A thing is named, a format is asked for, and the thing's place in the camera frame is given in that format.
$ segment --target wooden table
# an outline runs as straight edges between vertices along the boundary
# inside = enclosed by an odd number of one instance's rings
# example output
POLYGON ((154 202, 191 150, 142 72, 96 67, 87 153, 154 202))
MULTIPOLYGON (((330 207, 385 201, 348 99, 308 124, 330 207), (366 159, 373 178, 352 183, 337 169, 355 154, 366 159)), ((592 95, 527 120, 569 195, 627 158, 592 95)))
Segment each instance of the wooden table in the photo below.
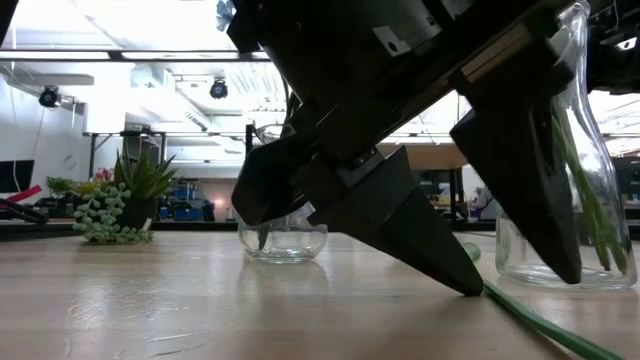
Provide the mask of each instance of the wooden table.
MULTIPOLYGON (((571 294, 497 279, 555 323, 640 359, 637 287, 571 294)), ((246 261, 233 233, 0 244, 0 359, 568 359, 485 297, 457 293, 342 235, 317 261, 246 261)))

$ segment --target glass vase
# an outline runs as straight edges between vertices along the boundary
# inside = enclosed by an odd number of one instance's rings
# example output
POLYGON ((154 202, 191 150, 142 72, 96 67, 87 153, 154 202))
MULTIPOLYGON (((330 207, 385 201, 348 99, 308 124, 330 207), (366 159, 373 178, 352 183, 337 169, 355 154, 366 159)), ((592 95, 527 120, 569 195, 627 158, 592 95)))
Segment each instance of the glass vase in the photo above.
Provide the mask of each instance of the glass vase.
POLYGON ((560 56, 575 77, 550 99, 553 147, 571 187, 581 282, 564 283, 502 209, 496 220, 496 267, 504 276, 548 287, 621 289, 636 283, 636 266, 613 164, 587 97, 588 14, 589 5, 577 1, 558 18, 560 31, 568 35, 560 56))
MULTIPOLYGON (((272 124, 256 129, 261 143, 280 138, 287 125, 272 124)), ((238 222, 238 233, 245 254, 256 261, 269 263, 301 263, 316 257, 327 243, 325 225, 311 225, 307 217, 314 212, 307 203, 291 214, 258 226, 238 222)))

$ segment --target plant pot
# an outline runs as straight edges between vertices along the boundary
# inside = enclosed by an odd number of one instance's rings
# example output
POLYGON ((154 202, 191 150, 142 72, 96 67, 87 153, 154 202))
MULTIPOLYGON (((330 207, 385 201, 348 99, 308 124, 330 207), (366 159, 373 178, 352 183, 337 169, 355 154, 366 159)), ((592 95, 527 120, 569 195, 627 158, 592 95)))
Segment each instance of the plant pot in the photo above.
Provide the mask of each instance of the plant pot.
POLYGON ((158 210, 158 199, 129 198, 124 200, 125 207, 122 214, 116 217, 116 223, 121 227, 142 229, 147 219, 154 219, 158 210))

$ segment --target green plant stem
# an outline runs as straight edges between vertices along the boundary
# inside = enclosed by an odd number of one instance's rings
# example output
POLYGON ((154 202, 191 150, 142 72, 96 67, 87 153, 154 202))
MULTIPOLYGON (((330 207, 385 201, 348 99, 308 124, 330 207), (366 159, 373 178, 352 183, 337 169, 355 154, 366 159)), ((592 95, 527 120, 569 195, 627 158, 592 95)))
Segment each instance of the green plant stem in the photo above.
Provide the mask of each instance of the green plant stem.
POLYGON ((616 230, 609 221, 609 218, 602 208, 602 204, 600 204, 595 191, 591 187, 587 174, 580 165, 578 154, 575 150, 569 149, 567 146, 567 139, 555 116, 552 116, 551 123, 553 126, 552 134, 554 144, 557 146, 575 179, 587 227, 600 264, 605 270, 611 269, 609 253, 607 252, 607 248, 609 248, 613 254, 613 259, 618 270, 625 274, 627 271, 627 257, 622 245, 618 242, 616 230))
POLYGON ((485 293, 498 305, 507 310, 512 316, 522 322, 528 328, 556 341, 558 344, 571 350, 584 359, 589 360, 623 360, 624 358, 604 349, 591 341, 567 331, 556 324, 546 320, 540 315, 527 309, 511 296, 498 289, 489 281, 484 281, 485 293))

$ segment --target succulent plant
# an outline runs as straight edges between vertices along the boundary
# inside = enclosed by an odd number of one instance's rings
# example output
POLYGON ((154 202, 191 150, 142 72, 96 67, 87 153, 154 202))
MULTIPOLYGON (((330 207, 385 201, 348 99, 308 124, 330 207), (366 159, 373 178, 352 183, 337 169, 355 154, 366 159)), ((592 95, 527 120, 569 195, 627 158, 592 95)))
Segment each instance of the succulent plant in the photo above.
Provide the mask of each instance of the succulent plant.
POLYGON ((172 160, 173 157, 161 165, 154 165, 151 163, 149 151, 144 150, 134 166, 125 148, 122 156, 118 153, 114 169, 115 183, 125 184, 125 187, 131 190, 132 198, 157 198, 169 189, 171 179, 177 171, 177 169, 169 170, 172 160))
POLYGON ((78 206, 73 214, 81 222, 74 224, 73 229, 82 231, 85 239, 99 244, 153 241, 152 232, 126 226, 121 228, 116 224, 116 217, 122 214, 126 206, 123 199, 129 197, 131 191, 126 190, 124 183, 117 188, 107 186, 104 190, 96 187, 93 193, 82 197, 86 203, 78 206))

